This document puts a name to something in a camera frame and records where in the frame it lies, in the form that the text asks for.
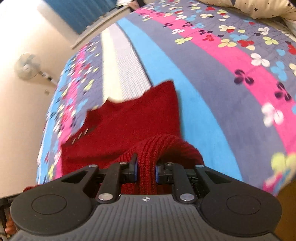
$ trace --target white stripe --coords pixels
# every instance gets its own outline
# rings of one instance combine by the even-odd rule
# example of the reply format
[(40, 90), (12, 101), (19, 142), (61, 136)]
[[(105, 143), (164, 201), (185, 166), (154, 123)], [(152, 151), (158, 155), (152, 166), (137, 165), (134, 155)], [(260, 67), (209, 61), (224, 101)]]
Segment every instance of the white stripe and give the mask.
[(124, 100), (139, 98), (151, 88), (131, 43), (120, 28), (113, 24), (109, 28), (116, 52), (116, 61)]
[(107, 98), (122, 101), (116, 53), (109, 29), (105, 29), (101, 33), (101, 40), (103, 49), (103, 103)]

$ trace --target bed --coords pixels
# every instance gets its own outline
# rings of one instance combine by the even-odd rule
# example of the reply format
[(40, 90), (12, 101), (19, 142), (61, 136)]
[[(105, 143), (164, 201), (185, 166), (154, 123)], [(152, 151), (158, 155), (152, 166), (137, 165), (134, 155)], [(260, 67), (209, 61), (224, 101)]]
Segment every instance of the bed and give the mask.
[(161, 0), (66, 64), (47, 114), (37, 182), (62, 176), (61, 143), (107, 98), (172, 79), (182, 136), (205, 165), (277, 195), (296, 170), (296, 46), (289, 30), (229, 8)]

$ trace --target red knit fabric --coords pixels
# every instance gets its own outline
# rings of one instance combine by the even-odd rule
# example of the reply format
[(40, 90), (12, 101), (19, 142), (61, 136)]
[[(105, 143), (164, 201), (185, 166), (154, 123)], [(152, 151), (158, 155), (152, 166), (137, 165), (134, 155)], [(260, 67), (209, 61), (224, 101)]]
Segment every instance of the red knit fabric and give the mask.
[(65, 175), (89, 164), (107, 168), (130, 161), (137, 153), (139, 182), (123, 185), (122, 192), (160, 194), (164, 190), (155, 182), (160, 158), (185, 168), (203, 163), (200, 153), (180, 136), (177, 94), (173, 82), (166, 81), (138, 99), (107, 100), (101, 108), (88, 112), (81, 129), (62, 145), (62, 171)]
[(25, 191), (29, 191), (29, 190), (31, 190), (32, 188), (34, 188), (34, 187), (38, 187), (38, 186), (40, 186), (40, 185), (26, 187), (26, 188), (23, 190), (23, 192), (25, 192)]

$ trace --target star-patterned pillowcase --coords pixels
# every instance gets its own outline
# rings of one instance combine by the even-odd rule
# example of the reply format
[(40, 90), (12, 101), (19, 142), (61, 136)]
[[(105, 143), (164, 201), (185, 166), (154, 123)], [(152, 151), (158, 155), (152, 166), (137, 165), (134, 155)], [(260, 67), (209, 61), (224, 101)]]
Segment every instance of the star-patterned pillowcase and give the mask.
[(281, 16), (296, 20), (296, 8), (288, 0), (201, 0), (205, 4), (235, 7), (250, 17), (273, 18)]

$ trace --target cream wall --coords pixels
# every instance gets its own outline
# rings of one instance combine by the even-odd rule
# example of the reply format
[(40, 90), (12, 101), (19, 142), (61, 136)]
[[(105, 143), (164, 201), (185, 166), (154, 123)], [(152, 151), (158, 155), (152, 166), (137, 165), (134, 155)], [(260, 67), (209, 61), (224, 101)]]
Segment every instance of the cream wall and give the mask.
[(0, 197), (35, 184), (45, 114), (55, 90), (41, 77), (19, 79), (13, 70), (15, 61), (24, 52), (37, 54), (42, 70), (58, 79), (75, 52), (38, 6), (40, 0), (0, 4)]

